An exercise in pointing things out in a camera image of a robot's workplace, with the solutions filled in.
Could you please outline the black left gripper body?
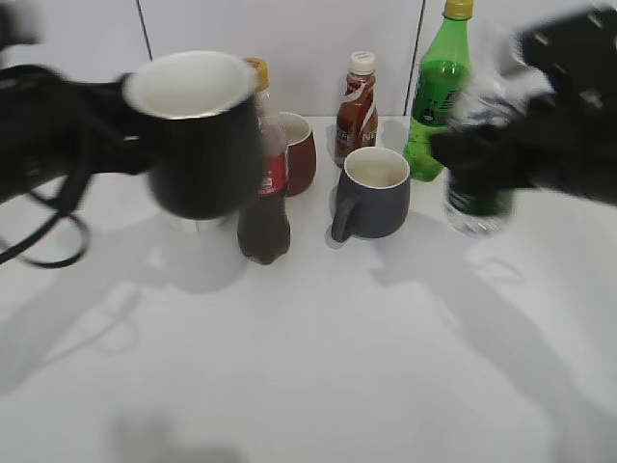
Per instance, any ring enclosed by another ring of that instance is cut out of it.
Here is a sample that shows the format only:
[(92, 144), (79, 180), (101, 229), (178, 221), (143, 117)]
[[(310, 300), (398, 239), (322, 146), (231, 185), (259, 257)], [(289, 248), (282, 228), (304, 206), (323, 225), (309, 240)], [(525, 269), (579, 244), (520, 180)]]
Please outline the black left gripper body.
[(88, 157), (93, 174), (139, 175), (151, 166), (122, 85), (71, 81), (56, 70), (1, 70), (1, 201), (74, 171)]

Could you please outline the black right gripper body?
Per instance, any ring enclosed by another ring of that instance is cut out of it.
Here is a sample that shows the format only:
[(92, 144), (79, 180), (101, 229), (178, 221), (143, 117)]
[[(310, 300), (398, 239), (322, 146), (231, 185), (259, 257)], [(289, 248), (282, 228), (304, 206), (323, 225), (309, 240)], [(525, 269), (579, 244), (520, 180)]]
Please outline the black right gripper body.
[(616, 203), (616, 10), (516, 30), (460, 93), (433, 156), (465, 193), (541, 188)]

